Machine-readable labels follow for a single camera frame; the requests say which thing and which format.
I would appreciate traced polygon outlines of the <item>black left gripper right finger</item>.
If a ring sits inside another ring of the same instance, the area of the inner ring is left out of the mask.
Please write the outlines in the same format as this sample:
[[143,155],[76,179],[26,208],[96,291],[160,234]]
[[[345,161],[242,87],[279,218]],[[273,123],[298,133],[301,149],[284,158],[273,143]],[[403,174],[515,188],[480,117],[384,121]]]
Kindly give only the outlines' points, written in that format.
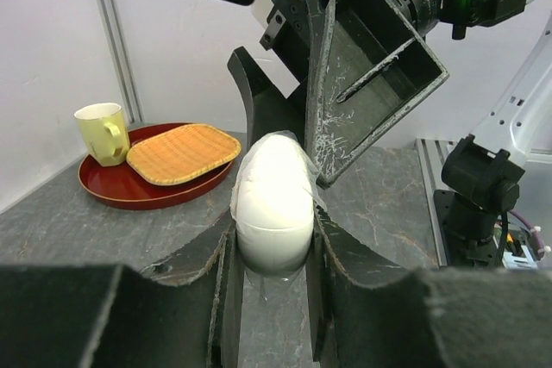
[[322,367],[548,367],[551,274],[406,269],[314,214],[306,262]]

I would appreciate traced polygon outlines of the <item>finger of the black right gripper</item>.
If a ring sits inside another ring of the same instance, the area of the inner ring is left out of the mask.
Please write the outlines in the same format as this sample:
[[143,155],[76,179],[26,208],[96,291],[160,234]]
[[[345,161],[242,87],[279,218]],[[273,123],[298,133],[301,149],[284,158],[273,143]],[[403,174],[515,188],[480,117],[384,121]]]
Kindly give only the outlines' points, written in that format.
[[441,0],[306,0],[305,148],[330,187],[448,77],[425,42]]
[[306,82],[285,97],[245,47],[233,51],[227,67],[246,112],[247,148],[264,135],[279,131],[291,131],[304,147]]

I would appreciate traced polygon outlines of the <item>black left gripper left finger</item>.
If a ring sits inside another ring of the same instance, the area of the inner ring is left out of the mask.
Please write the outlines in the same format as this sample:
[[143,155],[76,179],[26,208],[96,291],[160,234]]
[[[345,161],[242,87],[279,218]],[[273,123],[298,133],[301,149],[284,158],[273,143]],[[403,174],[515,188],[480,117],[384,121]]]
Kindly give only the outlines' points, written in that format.
[[243,266],[229,213],[141,271],[5,265],[4,367],[235,367]]

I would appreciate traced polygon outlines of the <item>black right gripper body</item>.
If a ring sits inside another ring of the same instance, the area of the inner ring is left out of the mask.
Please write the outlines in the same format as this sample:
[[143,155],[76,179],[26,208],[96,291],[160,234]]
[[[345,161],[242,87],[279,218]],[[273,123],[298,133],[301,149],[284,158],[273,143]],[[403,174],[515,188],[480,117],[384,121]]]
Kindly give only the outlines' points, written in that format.
[[[340,47],[349,64],[374,64],[386,50],[362,19],[374,0],[336,0],[336,31],[348,36]],[[305,0],[258,0],[258,22],[265,28],[260,40],[272,49],[299,82],[296,92],[307,91],[310,63],[310,28]]]

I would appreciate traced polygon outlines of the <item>white oval case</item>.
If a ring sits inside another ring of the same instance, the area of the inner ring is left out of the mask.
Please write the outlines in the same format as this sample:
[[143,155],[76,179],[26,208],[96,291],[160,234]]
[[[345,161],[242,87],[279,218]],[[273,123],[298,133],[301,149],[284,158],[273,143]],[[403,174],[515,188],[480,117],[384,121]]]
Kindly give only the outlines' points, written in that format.
[[246,266],[264,277],[283,277],[306,261],[316,207],[318,169],[290,131],[265,134],[241,161],[230,213]]

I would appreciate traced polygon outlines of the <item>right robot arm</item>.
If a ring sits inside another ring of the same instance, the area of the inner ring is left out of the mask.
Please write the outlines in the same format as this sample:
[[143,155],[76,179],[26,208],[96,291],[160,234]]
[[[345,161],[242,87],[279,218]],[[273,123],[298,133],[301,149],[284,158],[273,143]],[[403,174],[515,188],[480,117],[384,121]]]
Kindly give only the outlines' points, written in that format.
[[441,128],[459,113],[478,127],[443,162],[456,215],[469,213],[475,234],[447,224],[446,243],[485,246],[490,218],[510,205],[521,148],[518,130],[533,109],[550,100],[551,64],[527,59],[519,69],[491,51],[489,41],[466,49],[428,41],[437,25],[456,40],[469,28],[487,29],[521,14],[533,0],[254,0],[266,28],[262,45],[273,50],[298,81],[284,97],[244,49],[230,69],[241,93],[264,98],[250,121],[292,131],[328,189],[395,124],[447,78],[452,102],[433,108]]

